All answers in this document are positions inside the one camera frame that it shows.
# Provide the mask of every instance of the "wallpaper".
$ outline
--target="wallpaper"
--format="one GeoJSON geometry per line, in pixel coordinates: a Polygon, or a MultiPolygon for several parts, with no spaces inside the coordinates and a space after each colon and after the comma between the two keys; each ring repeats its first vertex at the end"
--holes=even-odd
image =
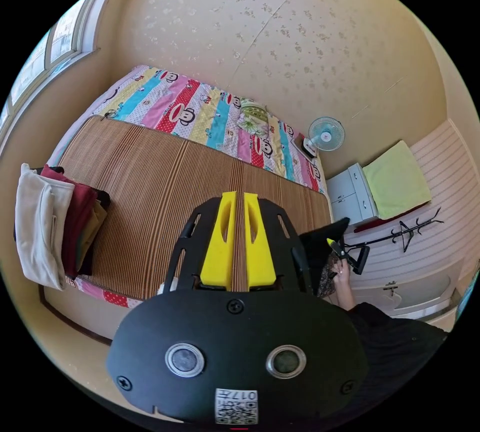
{"type": "Polygon", "coordinates": [[[127,0],[114,38],[115,79],[155,65],[262,102],[304,133],[340,120],[344,144],[321,153],[327,176],[447,116],[436,59],[398,0],[127,0]]]}

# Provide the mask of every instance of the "coat rack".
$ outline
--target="coat rack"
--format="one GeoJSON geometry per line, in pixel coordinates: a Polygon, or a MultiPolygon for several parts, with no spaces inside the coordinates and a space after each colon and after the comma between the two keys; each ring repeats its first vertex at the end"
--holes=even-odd
{"type": "Polygon", "coordinates": [[[390,240],[391,239],[391,241],[393,243],[397,243],[395,239],[398,238],[398,237],[401,237],[402,245],[403,245],[403,248],[404,248],[403,252],[405,253],[407,251],[409,245],[410,245],[410,242],[411,242],[412,238],[414,237],[415,232],[417,232],[419,235],[421,235],[422,233],[420,232],[420,229],[422,229],[423,227],[426,227],[427,225],[430,225],[431,223],[445,223],[442,220],[436,220],[436,217],[439,214],[440,208],[441,207],[438,207],[435,215],[432,218],[430,218],[428,220],[425,220],[425,222],[419,223],[419,221],[418,221],[419,219],[417,218],[417,220],[415,221],[416,225],[414,227],[407,227],[400,220],[399,221],[400,222],[400,231],[399,232],[394,232],[394,230],[392,229],[391,232],[390,232],[390,235],[387,235],[386,237],[378,238],[377,240],[371,240],[370,242],[356,243],[354,245],[348,245],[348,244],[344,244],[344,245],[345,245],[346,248],[348,248],[348,251],[350,251],[350,250],[353,250],[353,249],[356,249],[356,248],[365,247],[366,245],[371,245],[373,243],[383,242],[384,240],[390,240]],[[408,234],[408,240],[405,243],[405,237],[404,236],[406,234],[408,234]]]}

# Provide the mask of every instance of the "colorful bedsheet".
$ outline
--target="colorful bedsheet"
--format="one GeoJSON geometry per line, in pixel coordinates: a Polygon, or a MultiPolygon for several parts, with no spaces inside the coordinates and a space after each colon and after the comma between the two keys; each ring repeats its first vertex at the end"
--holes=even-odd
{"type": "Polygon", "coordinates": [[[321,164],[297,150],[294,128],[268,114],[268,138],[250,135],[237,126],[238,97],[185,75],[147,65],[136,67],[72,125],[52,155],[51,165],[93,114],[178,135],[325,193],[321,164]]]}

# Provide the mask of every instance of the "sticker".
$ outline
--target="sticker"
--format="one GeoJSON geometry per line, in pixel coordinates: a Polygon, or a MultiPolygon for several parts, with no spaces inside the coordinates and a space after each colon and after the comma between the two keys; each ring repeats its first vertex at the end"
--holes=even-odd
{"type": "Polygon", "coordinates": [[[235,425],[259,422],[259,402],[256,390],[215,390],[215,422],[235,425]]]}

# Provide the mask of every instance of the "bamboo mat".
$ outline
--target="bamboo mat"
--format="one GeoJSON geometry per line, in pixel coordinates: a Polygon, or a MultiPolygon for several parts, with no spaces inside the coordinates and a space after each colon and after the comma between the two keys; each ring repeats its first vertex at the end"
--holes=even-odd
{"type": "Polygon", "coordinates": [[[242,192],[283,207],[297,233],[330,223],[326,197],[227,154],[126,122],[89,118],[65,150],[65,176],[110,194],[98,233],[92,276],[82,278],[145,300],[164,281],[170,254],[192,210],[236,190],[232,290],[245,291],[242,192]]]}

